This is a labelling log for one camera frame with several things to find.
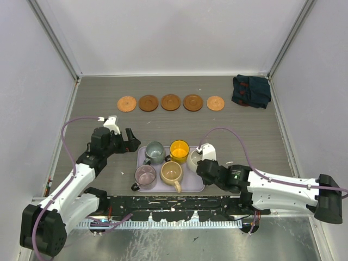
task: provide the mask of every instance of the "beige mug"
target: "beige mug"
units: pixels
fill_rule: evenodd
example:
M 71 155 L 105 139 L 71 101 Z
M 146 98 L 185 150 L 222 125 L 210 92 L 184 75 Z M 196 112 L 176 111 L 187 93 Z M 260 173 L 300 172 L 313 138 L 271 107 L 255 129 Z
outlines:
M 175 161 L 166 162 L 161 168 L 160 177 L 162 181 L 169 186 L 174 186 L 178 193 L 181 193 L 180 182 L 183 176 L 183 169 Z

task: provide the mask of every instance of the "metal floor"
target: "metal floor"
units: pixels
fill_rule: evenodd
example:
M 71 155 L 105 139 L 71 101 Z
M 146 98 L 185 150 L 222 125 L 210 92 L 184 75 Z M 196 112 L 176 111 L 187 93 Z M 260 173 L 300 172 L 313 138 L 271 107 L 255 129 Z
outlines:
M 306 217 L 265 216 L 251 237 L 221 228 L 116 229 L 101 237 L 75 229 L 67 245 L 54 261 L 321 260 Z M 30 260 L 38 259 L 32 254 Z

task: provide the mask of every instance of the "brown saucer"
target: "brown saucer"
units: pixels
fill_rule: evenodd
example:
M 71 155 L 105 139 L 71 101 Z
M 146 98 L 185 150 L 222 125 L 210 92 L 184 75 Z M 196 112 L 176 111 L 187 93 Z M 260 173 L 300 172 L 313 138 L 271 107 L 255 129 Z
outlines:
M 225 102 L 223 98 L 219 96 L 212 96 L 208 98 L 207 106 L 210 110 L 218 111 L 224 108 Z
M 145 95 L 139 100 L 139 108 L 143 111 L 154 111 L 158 106 L 158 100 L 156 96 Z
M 161 105 L 165 110 L 176 110 L 180 107 L 181 100 L 175 94 L 167 94 L 162 97 Z
M 203 107 L 203 99 L 199 95 L 190 94 L 184 99 L 184 107 L 189 111 L 198 111 Z
M 127 113 L 136 107 L 136 99 L 132 96 L 123 96 L 117 102 L 117 107 L 120 111 Z

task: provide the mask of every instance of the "mug handle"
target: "mug handle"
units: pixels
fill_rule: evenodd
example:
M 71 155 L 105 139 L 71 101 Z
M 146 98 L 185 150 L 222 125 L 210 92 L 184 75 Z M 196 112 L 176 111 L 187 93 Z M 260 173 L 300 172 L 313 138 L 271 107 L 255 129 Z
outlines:
M 174 181 L 174 187 L 178 193 L 181 193 L 181 186 L 179 181 Z
M 138 184 L 136 182 L 131 186 L 131 190 L 133 190 L 133 191 L 137 191 L 139 189 L 140 189 L 140 187 L 138 186 Z
M 164 161 L 165 162 L 169 162 L 170 161 L 170 155 L 165 156 Z
M 150 165 L 151 164 L 151 160 L 149 158 L 146 158 L 142 164 L 143 165 Z

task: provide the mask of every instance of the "mug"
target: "mug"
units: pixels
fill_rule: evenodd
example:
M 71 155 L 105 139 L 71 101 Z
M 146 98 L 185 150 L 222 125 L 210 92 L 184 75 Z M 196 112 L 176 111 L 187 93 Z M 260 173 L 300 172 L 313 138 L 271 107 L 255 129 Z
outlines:
M 180 182 L 183 176 L 183 169 L 175 161 L 166 162 L 161 168 L 160 177 L 162 181 L 169 186 L 174 186 L 178 193 L 181 193 Z
M 194 173 L 197 171 L 198 161 L 202 160 L 203 155 L 199 154 L 196 150 L 192 151 L 187 158 L 187 167 Z
M 157 183 L 156 170 L 152 166 L 143 165 L 137 168 L 134 174 L 135 183 L 132 185 L 132 190 L 153 189 Z
M 147 144 L 145 148 L 145 160 L 143 165 L 158 165 L 164 161 L 165 150 L 161 143 L 153 141 Z
M 171 160 L 179 164 L 184 164 L 190 153 L 190 146 L 186 141 L 176 140 L 170 145 L 169 151 L 170 155 L 165 157 L 165 161 Z

